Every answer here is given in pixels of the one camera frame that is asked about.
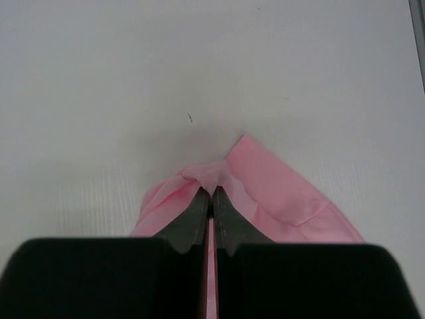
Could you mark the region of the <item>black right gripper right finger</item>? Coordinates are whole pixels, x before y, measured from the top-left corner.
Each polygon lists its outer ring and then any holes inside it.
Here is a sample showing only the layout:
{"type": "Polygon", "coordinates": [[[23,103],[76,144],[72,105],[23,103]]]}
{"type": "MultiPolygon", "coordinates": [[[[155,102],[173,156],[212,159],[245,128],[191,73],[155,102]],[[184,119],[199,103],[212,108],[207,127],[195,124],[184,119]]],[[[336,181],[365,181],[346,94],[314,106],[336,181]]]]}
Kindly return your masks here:
{"type": "Polygon", "coordinates": [[[212,197],[219,318],[419,318],[401,269],[369,244],[279,244],[218,187],[212,197]]]}

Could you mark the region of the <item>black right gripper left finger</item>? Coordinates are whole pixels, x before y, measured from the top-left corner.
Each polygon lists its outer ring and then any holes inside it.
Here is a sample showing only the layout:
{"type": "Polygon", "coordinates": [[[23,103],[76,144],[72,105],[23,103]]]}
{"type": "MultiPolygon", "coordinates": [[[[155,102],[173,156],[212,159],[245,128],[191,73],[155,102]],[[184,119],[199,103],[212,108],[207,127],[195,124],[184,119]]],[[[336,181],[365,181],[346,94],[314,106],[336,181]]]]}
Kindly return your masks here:
{"type": "Polygon", "coordinates": [[[2,318],[204,318],[209,195],[152,237],[39,238],[1,276],[2,318]]]}

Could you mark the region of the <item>pink t-shirt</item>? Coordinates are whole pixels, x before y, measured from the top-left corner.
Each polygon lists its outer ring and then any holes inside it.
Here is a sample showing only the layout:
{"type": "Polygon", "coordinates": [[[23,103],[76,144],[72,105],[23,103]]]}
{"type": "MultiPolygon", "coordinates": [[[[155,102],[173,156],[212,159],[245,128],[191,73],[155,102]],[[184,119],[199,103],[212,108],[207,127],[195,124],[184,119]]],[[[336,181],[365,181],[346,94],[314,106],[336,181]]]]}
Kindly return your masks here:
{"type": "Polygon", "coordinates": [[[145,193],[133,236],[150,236],[189,206],[200,187],[223,187],[231,204],[278,243],[360,243],[362,237],[314,186],[243,136],[225,160],[190,165],[145,193]]]}

